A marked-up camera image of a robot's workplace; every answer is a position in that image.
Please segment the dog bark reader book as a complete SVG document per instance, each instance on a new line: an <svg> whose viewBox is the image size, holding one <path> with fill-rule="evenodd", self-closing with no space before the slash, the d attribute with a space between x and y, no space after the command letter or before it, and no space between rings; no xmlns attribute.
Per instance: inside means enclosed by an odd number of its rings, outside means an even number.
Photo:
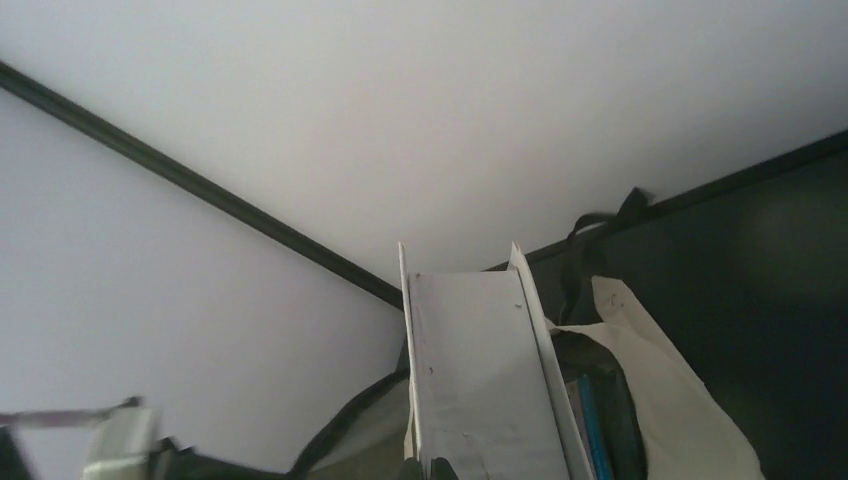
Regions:
<svg viewBox="0 0 848 480"><path fill-rule="evenodd" d="M604 436L588 377L585 375L579 377L576 380L576 387L580 403L582 425L585 430L585 443L592 462L595 478L599 480L612 480L614 474L604 444Z"/></svg>

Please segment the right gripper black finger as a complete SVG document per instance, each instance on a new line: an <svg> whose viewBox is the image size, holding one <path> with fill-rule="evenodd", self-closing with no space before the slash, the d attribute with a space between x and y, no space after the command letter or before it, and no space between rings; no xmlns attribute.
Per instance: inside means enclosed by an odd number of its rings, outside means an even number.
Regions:
<svg viewBox="0 0 848 480"><path fill-rule="evenodd" d="M458 476L446 458L438 457L431 460L430 480L458 480Z"/></svg>

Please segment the thick white coffee book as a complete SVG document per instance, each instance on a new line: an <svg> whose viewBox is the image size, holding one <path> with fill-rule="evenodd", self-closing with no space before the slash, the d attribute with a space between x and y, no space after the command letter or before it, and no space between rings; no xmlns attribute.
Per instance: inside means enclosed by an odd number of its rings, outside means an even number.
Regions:
<svg viewBox="0 0 848 480"><path fill-rule="evenodd" d="M590 461L528 262L503 271L400 269L410 378L405 448L430 479L588 479Z"/></svg>

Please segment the beige canvas backpack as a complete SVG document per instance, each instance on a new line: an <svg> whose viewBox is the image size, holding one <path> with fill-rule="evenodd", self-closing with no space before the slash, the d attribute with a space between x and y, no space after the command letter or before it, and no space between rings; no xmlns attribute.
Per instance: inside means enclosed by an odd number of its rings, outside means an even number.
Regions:
<svg viewBox="0 0 848 480"><path fill-rule="evenodd" d="M615 278L599 240L633 225L648 204L632 191L613 214L581 216L566 240L565 296L548 322L587 452L576 380L588 377L613 479L759 479L759 459L730 416L630 288ZM293 479L427 479L405 448L410 423L405 368L350 400L307 444ZM592 475L596 479L590 461Z"/></svg>

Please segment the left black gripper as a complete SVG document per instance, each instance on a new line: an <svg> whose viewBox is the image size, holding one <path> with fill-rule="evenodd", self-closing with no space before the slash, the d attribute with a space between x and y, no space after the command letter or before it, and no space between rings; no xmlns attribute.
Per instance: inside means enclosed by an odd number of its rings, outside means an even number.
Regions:
<svg viewBox="0 0 848 480"><path fill-rule="evenodd" d="M288 479L289 475L228 463L197 453L193 448L179 450L171 437L163 439L145 457L131 459L117 469L106 469L79 479ZM1 428L1 479L38 479L23 445L10 427Z"/></svg>

